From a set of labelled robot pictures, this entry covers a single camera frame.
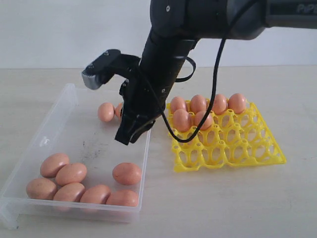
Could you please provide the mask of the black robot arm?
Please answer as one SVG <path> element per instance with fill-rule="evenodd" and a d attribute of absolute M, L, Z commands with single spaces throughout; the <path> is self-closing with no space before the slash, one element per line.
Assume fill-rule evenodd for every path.
<path fill-rule="evenodd" d="M 126 80 L 115 139 L 134 143 L 164 115 L 172 86 L 189 52 L 204 38 L 252 40 L 270 27 L 317 26 L 314 0 L 154 0 L 151 30 L 141 57 L 119 55 L 117 74 Z"/>

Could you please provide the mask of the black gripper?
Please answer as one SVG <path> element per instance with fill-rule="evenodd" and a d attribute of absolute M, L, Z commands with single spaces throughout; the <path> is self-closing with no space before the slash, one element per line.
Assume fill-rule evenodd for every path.
<path fill-rule="evenodd" d="M 170 74 L 126 74 L 119 94 L 123 97 L 121 123 L 115 140 L 128 145 L 149 131 L 165 110 L 171 91 Z M 140 129 L 137 124 L 146 124 Z"/>

